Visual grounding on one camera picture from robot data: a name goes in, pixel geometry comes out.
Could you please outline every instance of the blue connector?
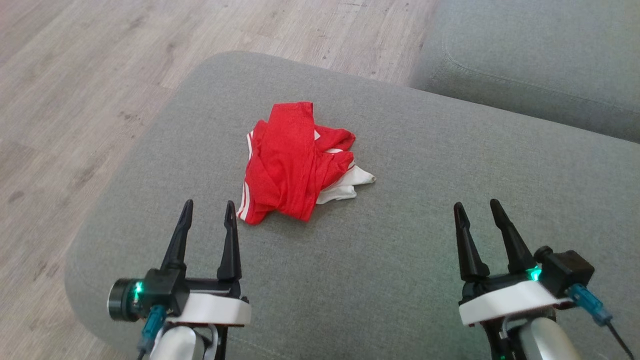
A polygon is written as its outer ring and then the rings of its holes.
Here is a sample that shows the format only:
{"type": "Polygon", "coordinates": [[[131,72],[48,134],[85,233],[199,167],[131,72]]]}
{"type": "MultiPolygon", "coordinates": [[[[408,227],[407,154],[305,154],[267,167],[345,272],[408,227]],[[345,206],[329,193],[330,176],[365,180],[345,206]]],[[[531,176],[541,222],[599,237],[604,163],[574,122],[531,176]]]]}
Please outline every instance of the blue connector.
{"type": "Polygon", "coordinates": [[[150,354],[156,343],[156,336],[166,320],[166,309],[162,305],[151,307],[145,326],[142,328],[142,337],[138,342],[138,351],[150,354]]]}
{"type": "Polygon", "coordinates": [[[583,285],[573,284],[567,289],[566,293],[576,305],[585,309],[593,316],[593,321],[595,321],[598,326],[607,325],[613,318],[613,315],[604,308],[602,301],[598,300],[598,298],[583,285]]]}

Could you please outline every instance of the floor plank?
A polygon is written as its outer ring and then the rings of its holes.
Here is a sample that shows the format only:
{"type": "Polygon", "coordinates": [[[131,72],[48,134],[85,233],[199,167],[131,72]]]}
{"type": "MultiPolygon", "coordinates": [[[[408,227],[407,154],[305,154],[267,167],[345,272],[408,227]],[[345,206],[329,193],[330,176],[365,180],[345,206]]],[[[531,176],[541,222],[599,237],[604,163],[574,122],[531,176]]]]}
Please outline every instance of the floor plank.
{"type": "Polygon", "coordinates": [[[64,254],[204,59],[244,50],[408,82],[437,0],[0,0],[0,353],[122,359],[74,318],[64,254]]]}

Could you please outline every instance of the gray sofa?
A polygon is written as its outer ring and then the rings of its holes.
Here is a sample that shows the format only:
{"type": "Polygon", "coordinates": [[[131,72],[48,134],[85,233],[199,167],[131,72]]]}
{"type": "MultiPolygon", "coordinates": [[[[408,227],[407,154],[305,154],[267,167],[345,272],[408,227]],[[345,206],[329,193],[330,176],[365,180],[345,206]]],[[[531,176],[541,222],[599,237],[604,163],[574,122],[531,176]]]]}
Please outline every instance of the gray sofa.
{"type": "MultiPolygon", "coordinates": [[[[640,144],[412,88],[252,53],[197,67],[140,140],[69,249],[78,319],[134,355],[140,323],[109,319],[119,277],[158,266],[184,201],[195,212],[186,262],[215,274],[226,201],[241,198],[246,133],[277,102],[312,101],[316,121],[353,131],[377,182],[316,208],[307,224],[272,214],[239,225],[252,324],[232,329],[228,359],[480,359],[481,329],[462,326],[452,208],[462,201],[483,260],[507,259],[490,214],[500,199],[532,250],[575,249],[591,288],[640,352],[630,299],[640,270],[640,144]]],[[[623,352],[588,314],[559,314],[585,359],[623,352]]]]}
{"type": "Polygon", "coordinates": [[[640,2],[443,0],[412,87],[640,142],[640,2]]]}

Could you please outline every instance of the gray cushion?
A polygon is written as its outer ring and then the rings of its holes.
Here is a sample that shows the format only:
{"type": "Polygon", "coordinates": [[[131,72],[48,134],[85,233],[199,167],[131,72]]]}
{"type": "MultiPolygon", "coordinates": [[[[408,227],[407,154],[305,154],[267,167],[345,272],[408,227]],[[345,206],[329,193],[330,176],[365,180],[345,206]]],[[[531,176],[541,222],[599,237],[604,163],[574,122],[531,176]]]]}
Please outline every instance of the gray cushion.
{"type": "Polygon", "coordinates": [[[411,86],[640,142],[640,2],[442,0],[411,86]]]}
{"type": "MultiPolygon", "coordinates": [[[[112,322],[119,277],[159,266],[181,207],[195,201],[186,261],[214,276],[225,202],[241,198],[246,133],[276,102],[315,103],[316,121],[356,134],[357,163],[378,177],[309,223],[272,214],[240,224],[252,324],[229,359],[476,359],[488,345],[462,326],[453,204],[480,253],[506,271],[489,200],[502,201],[532,250],[575,249],[592,288],[639,351],[640,145],[411,88],[265,55],[219,54],[197,67],[130,153],[67,259],[69,300],[98,337],[133,353],[141,324],[112,322]]],[[[579,310],[559,315],[586,358],[621,358],[579,310]]]]}

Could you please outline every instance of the red garment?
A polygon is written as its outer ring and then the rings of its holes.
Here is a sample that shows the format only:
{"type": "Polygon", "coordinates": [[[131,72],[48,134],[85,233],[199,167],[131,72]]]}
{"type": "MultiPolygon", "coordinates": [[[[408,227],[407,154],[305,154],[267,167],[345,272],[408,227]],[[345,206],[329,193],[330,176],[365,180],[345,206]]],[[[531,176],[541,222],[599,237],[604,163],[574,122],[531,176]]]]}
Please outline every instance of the red garment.
{"type": "Polygon", "coordinates": [[[308,221],[320,191],[338,181],[353,161],[355,135],[314,123],[313,104],[275,104],[269,122],[247,135],[249,162],[237,215],[259,224],[273,210],[308,221]],[[327,153],[329,149],[342,152],[327,153]]]}

